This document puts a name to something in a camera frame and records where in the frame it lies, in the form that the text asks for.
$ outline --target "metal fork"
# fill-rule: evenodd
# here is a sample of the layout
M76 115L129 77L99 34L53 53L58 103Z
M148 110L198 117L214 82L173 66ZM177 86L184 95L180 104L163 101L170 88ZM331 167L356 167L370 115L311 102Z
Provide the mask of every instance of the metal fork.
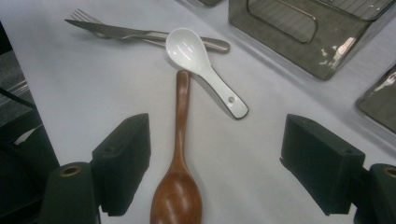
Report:
M75 21L87 21L87 22L93 22L93 23L98 23L98 24L104 24L103 22L99 21L95 17L91 16L90 14L84 12L83 10L81 10L79 8L77 10L75 10L70 15L70 17ZM94 33L94 32L92 32L92 33L101 37L101 38L111 38L106 35L102 35L102 34L98 34L98 33ZM148 40L148 39L142 39L142 40L149 42L151 44L154 44L154 45L165 47L165 42L163 42L161 40Z

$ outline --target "metal knife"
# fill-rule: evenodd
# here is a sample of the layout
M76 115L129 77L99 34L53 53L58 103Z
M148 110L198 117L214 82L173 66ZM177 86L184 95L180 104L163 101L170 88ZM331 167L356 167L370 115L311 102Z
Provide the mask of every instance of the metal knife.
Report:
M168 37L169 33L158 32L158 31L142 31L142 30L134 30L129 28L98 24L93 22L86 21L73 21L73 20L65 20L72 25L75 25L84 30L88 30L97 34L106 35L108 37L117 38L117 39L127 39L127 38L140 38L147 40L155 40L155 42L165 41L166 37ZM201 37L202 41L205 44L207 49L211 49L221 53L227 53L230 51L230 44L226 41L213 39L208 37Z

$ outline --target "wooden spoon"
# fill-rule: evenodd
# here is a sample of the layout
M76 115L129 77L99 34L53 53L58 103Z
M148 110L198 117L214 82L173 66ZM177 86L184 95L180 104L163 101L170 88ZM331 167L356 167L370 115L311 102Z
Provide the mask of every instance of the wooden spoon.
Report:
M184 160L184 136L190 96L190 72L177 72L175 152L168 172L154 193L151 224L201 223L202 201Z

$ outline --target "gray container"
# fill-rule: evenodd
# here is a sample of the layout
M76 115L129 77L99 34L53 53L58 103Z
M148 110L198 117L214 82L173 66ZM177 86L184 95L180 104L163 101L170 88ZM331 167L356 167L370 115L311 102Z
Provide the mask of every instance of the gray container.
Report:
M396 16L396 0L230 0L229 22L329 79Z

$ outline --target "white tablecloth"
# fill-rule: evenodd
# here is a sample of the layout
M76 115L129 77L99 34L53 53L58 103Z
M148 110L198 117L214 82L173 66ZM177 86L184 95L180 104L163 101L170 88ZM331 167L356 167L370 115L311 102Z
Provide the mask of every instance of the white tablecloth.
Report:
M234 120L199 78L191 82L186 161L203 198L203 223L352 223L326 217L279 162L287 114L313 119L366 154L365 168L396 164L396 137L364 117L355 101L395 62L396 20L331 80L319 81L228 23L228 1L3 0L0 20L16 52L61 164L90 161L124 119L149 114L151 159L124 217L149 223L155 189L173 155L176 72L164 48L101 39L64 19L77 8L113 25L171 31L187 27L225 39L228 54L209 52L221 77L246 102Z

